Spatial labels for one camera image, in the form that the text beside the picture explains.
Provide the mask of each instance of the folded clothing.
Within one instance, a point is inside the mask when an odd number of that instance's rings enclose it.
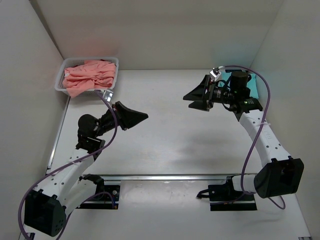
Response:
[[[258,90],[257,90],[257,84],[256,84],[256,75],[250,74],[251,80],[248,81],[246,84],[246,87],[250,89],[250,97],[259,99]],[[228,80],[228,78],[231,76],[231,72],[223,72],[221,74],[221,78],[225,81]],[[218,87],[223,87],[225,84],[223,82],[219,82]]]
[[[63,86],[71,98],[89,89],[107,89],[114,83],[116,65],[103,60],[85,60],[84,65],[64,70]]]

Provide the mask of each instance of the metal strip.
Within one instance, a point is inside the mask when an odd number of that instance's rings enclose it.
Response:
[[[49,159],[49,163],[48,163],[48,167],[47,167],[48,170],[51,169],[51,167],[52,167],[52,163],[53,163],[53,160],[54,160],[56,148],[57,148],[58,141],[59,141],[59,138],[60,138],[60,133],[61,133],[61,130],[62,130],[62,126],[64,125],[64,121],[65,121],[65,118],[66,118],[69,102],[70,102],[70,96],[68,96],[68,99],[66,100],[66,104],[65,104],[65,107],[64,107],[64,110],[63,110],[63,113],[62,113],[62,118],[61,118],[61,121],[60,121],[60,125],[59,125],[59,128],[58,128],[58,132],[57,132],[57,134],[55,136],[54,144],[53,144],[53,147],[52,147],[52,151],[51,151],[51,155],[50,155],[50,159]]]
[[[235,174],[211,174],[211,175],[99,175],[105,181],[210,181],[225,180],[227,176]]]

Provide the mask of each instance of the gray wall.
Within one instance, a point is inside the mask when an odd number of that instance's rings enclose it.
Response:
[[[316,240],[320,239],[319,10],[320,1],[285,1],[252,64],[270,84],[271,127],[287,150],[304,162],[297,196]],[[259,92],[266,99],[263,84]]]
[[[0,0],[0,239],[16,240],[17,210],[43,176],[66,97],[54,91],[62,57],[28,0]]]
[[[116,55],[135,70],[248,66],[283,0],[31,2],[64,58]]]

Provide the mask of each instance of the robotic arm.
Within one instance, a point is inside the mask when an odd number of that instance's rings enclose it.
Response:
[[[146,113],[125,107],[120,101],[112,105],[118,125],[127,130],[148,118]],[[115,128],[110,110],[101,118],[85,114],[78,121],[78,143],[69,157],[72,162],[103,148],[105,141],[98,139]],[[24,223],[52,237],[66,224],[67,216],[86,199],[104,191],[104,180],[98,175],[83,172],[101,152],[74,163],[46,178],[29,192],[25,199]]]
[[[261,123],[263,107],[256,98],[250,97],[250,89],[247,88],[250,75],[247,72],[234,71],[227,81],[218,80],[220,75],[219,68],[214,68],[183,100],[193,101],[189,108],[203,111],[209,111],[214,103],[223,104],[226,110],[235,114],[252,140],[255,139],[260,125],[264,125],[255,143],[262,170],[257,175],[244,176],[245,191],[258,193],[261,198],[297,192],[304,164],[300,158],[292,158],[282,147],[267,121]],[[241,176],[233,176],[232,183],[234,190],[242,191]]]

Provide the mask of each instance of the wall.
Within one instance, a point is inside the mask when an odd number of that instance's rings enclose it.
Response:
[[[31,0],[64,58],[120,68],[250,65],[283,0]]]
[[[0,0],[0,239],[19,238],[17,210],[45,173],[65,96],[54,91],[62,57],[28,0]]]
[[[285,1],[252,64],[270,84],[272,128],[287,150],[304,162],[297,196],[316,240],[320,239],[319,9],[320,1]],[[265,100],[262,84],[259,92]]]

